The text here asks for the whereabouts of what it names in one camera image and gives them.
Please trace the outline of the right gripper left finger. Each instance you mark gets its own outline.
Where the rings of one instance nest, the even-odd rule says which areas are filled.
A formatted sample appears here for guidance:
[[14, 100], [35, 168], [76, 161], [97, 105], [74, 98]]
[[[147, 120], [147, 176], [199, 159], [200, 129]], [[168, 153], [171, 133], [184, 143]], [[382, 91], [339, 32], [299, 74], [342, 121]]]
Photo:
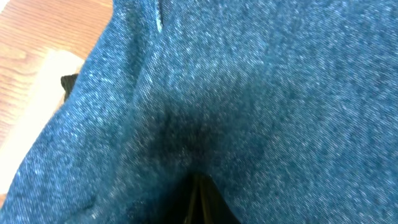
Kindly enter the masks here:
[[199, 176], [192, 174], [180, 185], [179, 196], [176, 203], [176, 223], [199, 223]]

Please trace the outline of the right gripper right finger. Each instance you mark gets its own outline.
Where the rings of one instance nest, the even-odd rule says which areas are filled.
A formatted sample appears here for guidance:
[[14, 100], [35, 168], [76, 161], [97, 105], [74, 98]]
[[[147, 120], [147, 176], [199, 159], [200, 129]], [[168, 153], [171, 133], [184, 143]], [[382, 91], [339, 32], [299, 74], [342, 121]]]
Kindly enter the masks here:
[[198, 186], [204, 224], [240, 224], [210, 177], [199, 175]]

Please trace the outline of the blue denim jeans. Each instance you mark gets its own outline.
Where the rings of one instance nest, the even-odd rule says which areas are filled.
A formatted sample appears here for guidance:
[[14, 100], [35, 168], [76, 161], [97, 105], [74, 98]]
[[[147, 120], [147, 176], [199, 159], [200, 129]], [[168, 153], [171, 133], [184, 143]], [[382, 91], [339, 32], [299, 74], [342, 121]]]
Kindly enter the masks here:
[[396, 1], [115, 1], [2, 223], [397, 222]]

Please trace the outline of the black cloth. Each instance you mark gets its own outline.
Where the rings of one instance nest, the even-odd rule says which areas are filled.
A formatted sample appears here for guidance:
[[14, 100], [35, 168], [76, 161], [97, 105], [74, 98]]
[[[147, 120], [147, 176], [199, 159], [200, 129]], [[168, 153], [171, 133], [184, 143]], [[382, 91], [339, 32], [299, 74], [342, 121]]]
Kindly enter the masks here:
[[70, 93], [73, 90], [74, 84], [76, 82], [76, 79], [78, 77], [78, 74], [75, 73], [73, 75], [65, 75], [62, 76], [60, 81], [61, 81], [61, 85], [62, 88], [65, 90], [65, 95], [64, 95], [64, 101], [66, 101], [68, 99], [68, 97], [70, 96]]

